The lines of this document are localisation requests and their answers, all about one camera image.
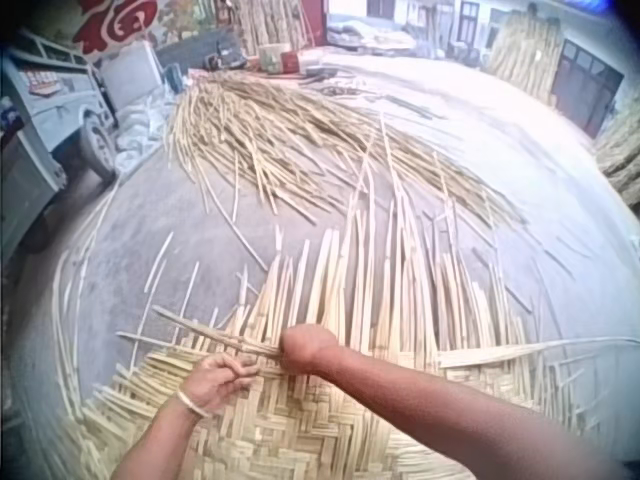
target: gray ground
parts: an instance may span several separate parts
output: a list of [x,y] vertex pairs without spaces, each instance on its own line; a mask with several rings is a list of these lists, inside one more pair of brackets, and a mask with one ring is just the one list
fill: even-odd
[[[541,312],[543,340],[640,338],[640,262],[630,242],[631,236],[640,234],[640,225],[598,173],[590,141],[580,131],[509,85],[458,65],[335,54],[327,61],[358,72],[358,82],[368,89],[393,92],[442,117],[424,120],[386,101],[352,100],[383,110],[389,122],[429,138],[508,196],[528,219],[528,232],[502,227],[498,239],[506,282]],[[230,209],[232,188],[217,176],[212,180]],[[87,173],[59,209],[63,219],[52,247],[28,259],[12,302],[5,342],[12,380],[41,432],[61,403],[50,326],[52,280],[60,255],[99,202],[99,194],[97,180]],[[439,202],[428,195],[421,196],[418,206],[431,214],[441,211]],[[313,227],[284,208],[274,217],[260,205],[255,191],[248,186],[241,191],[238,226],[267,262],[275,251],[276,223],[285,230],[287,254],[297,258],[309,238],[310,261],[315,261],[324,229],[343,223],[339,215],[319,220]],[[461,229],[463,254],[474,275],[482,277],[483,267],[471,247],[489,258],[487,247],[464,225]],[[147,299],[143,293],[147,275],[171,231],[174,238],[154,303],[179,311],[196,262],[200,268],[187,317],[206,321],[214,306],[224,316],[235,304],[235,273],[244,264],[250,282],[260,287],[263,273],[222,217],[215,210],[206,215],[198,189],[177,165],[168,168],[163,152],[155,155],[115,195],[89,260],[79,315],[83,395],[89,395],[94,383],[109,382],[117,362],[128,364],[131,344],[114,332],[137,328]],[[551,320],[550,307],[541,300],[534,260],[549,287],[560,331]],[[61,289],[69,278],[65,272]],[[69,308],[75,308],[73,296]],[[525,320],[535,340],[534,320],[530,316]],[[153,317],[147,325],[145,333],[150,336],[170,338],[173,330]],[[572,364],[565,374],[579,374],[575,386],[583,405],[602,397],[593,409],[593,418],[600,420],[596,438],[618,458],[638,458],[640,377],[635,366],[640,353],[630,348],[583,348],[569,355],[586,352],[598,356]]]

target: person's right hand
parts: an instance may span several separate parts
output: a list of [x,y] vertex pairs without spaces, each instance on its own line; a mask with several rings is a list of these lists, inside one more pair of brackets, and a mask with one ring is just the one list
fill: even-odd
[[326,349],[338,346],[333,333],[320,325],[296,325],[280,337],[282,368],[292,375],[313,374]]

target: doorway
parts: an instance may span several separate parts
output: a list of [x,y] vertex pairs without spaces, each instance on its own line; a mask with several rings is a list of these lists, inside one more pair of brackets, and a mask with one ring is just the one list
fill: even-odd
[[367,17],[393,20],[396,0],[367,0]]
[[565,40],[552,89],[556,107],[595,138],[623,78],[595,55]]

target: red object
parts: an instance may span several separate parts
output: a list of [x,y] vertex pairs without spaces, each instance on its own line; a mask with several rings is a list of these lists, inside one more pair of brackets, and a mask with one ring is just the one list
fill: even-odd
[[316,47],[327,44],[325,3],[328,2],[325,0],[302,0],[302,8],[309,22],[304,22],[304,29],[307,35],[313,38]]
[[298,62],[297,52],[284,52],[280,54],[282,60],[282,73],[298,73],[300,62]]

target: tire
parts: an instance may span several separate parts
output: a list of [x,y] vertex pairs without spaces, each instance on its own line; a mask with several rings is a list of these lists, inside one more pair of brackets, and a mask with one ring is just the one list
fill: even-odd
[[80,127],[80,154],[104,183],[109,184],[115,180],[113,144],[95,116],[87,117]]
[[33,221],[29,230],[24,234],[20,241],[20,246],[27,253],[40,253],[44,251],[51,243],[51,234],[49,224],[44,215],[40,213]]

